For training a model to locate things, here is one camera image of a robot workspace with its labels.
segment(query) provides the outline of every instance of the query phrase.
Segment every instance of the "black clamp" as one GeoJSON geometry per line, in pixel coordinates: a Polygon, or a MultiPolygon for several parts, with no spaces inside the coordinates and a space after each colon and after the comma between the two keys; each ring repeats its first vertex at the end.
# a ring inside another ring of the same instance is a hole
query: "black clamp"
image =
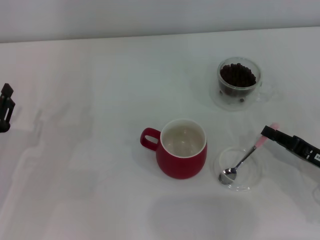
{"type": "Polygon", "coordinates": [[[265,126],[261,134],[277,142],[297,157],[306,160],[320,168],[320,149],[312,146],[298,136],[289,136],[281,131],[265,126]]]}
{"type": "Polygon", "coordinates": [[[14,90],[5,83],[0,95],[0,133],[5,133],[10,129],[10,119],[15,108],[15,102],[11,99],[14,90]]]}

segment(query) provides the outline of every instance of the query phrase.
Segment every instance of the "coffee bean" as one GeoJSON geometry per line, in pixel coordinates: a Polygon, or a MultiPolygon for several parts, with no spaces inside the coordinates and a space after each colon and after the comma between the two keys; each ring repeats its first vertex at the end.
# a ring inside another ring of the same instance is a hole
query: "coffee bean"
{"type": "Polygon", "coordinates": [[[256,76],[252,71],[241,65],[241,63],[224,65],[220,70],[220,75],[228,84],[235,87],[250,87],[256,84],[256,76]]]}

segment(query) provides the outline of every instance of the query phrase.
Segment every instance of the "red mug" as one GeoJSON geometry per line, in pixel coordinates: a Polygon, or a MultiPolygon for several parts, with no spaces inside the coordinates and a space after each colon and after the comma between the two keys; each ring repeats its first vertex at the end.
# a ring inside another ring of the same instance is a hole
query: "red mug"
{"type": "Polygon", "coordinates": [[[155,151],[160,169],[175,179],[188,179],[199,173],[207,157],[206,133],[190,119],[173,120],[161,132],[148,127],[142,132],[140,143],[155,151]],[[157,143],[146,136],[157,139],[157,143]]]}

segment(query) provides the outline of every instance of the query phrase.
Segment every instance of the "mug handle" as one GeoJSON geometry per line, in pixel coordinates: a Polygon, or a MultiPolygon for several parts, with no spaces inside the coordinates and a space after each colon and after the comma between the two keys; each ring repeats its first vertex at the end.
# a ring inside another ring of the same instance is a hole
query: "mug handle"
{"type": "Polygon", "coordinates": [[[261,82],[256,101],[266,103],[275,93],[276,86],[273,82],[261,82]]]}
{"type": "Polygon", "coordinates": [[[142,146],[146,147],[147,149],[150,149],[153,151],[157,150],[159,142],[160,142],[160,131],[148,127],[145,130],[143,130],[143,132],[141,133],[140,143],[142,146]],[[146,136],[153,137],[157,139],[158,142],[154,143],[152,141],[149,141],[148,139],[146,139],[146,136]]]}

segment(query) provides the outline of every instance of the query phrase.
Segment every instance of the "white wall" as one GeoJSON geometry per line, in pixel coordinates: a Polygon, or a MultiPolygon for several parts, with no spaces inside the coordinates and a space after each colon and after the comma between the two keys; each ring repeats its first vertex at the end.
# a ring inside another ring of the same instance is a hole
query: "white wall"
{"type": "Polygon", "coordinates": [[[319,0],[1,0],[0,42],[320,26],[319,0]]]}

